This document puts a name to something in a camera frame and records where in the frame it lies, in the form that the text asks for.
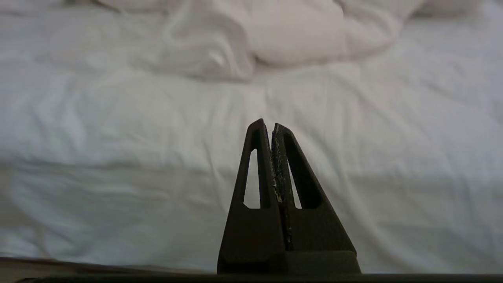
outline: white sheet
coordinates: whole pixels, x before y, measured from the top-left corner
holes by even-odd
[[[3,228],[0,250],[214,270],[244,133],[263,117],[295,133],[364,272],[500,272],[502,15],[488,2],[414,20],[383,55],[250,84],[121,65],[159,19],[0,17],[0,158],[59,164],[17,165],[6,201],[31,222]]]

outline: bed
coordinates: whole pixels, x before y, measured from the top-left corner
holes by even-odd
[[[412,19],[374,56],[240,83],[121,65],[160,19],[0,15],[0,255],[214,272],[263,118],[295,133],[364,273],[499,273],[502,19]]]

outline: white bedding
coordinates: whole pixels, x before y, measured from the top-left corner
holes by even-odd
[[[264,118],[295,133],[364,272],[501,272],[502,16],[489,1],[413,20],[379,56],[249,84],[123,65],[161,17],[0,16],[19,210],[2,211],[0,251],[213,271],[246,127]]]

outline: mattress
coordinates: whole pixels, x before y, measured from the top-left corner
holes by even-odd
[[[363,272],[501,272],[502,16],[413,19],[381,54],[250,83],[123,65],[161,18],[1,16],[1,255],[215,271],[264,118],[294,132]]]

